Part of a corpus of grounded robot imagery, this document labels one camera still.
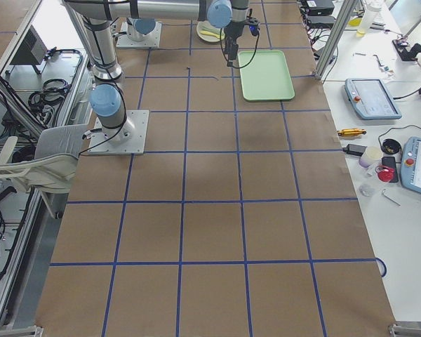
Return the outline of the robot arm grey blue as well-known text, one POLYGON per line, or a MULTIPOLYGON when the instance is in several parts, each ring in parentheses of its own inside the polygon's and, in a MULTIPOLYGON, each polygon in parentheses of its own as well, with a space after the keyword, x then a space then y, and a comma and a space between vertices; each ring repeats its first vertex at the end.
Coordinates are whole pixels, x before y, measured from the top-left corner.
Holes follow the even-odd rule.
POLYGON ((110 23, 118 18, 208 21, 225 32, 223 55, 227 66, 237 58, 244 27, 258 35, 257 19, 251 16, 248 1, 67 1, 66 5, 83 18, 91 57, 100 71, 117 67, 110 23))
POLYGON ((110 5, 107 1, 63 1, 63 4, 87 49, 95 78, 89 103, 101 130, 88 151, 122 154, 128 149, 134 125, 119 87, 123 70, 112 41, 110 5))

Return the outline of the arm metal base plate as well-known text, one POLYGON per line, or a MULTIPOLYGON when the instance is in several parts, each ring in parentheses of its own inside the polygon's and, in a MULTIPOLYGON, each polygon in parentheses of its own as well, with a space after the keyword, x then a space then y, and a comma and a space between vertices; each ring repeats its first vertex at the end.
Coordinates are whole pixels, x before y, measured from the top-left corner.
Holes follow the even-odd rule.
POLYGON ((120 49, 158 48, 161 41, 162 23, 156 22, 155 28, 148 34, 137 32, 127 22, 121 24, 116 47, 120 49))
POLYGON ((94 155, 143 154, 148 123, 149 110, 127 110, 126 122, 122 129, 103 128, 100 120, 96 119, 94 128, 101 128, 101 131, 92 133, 87 153, 94 155))

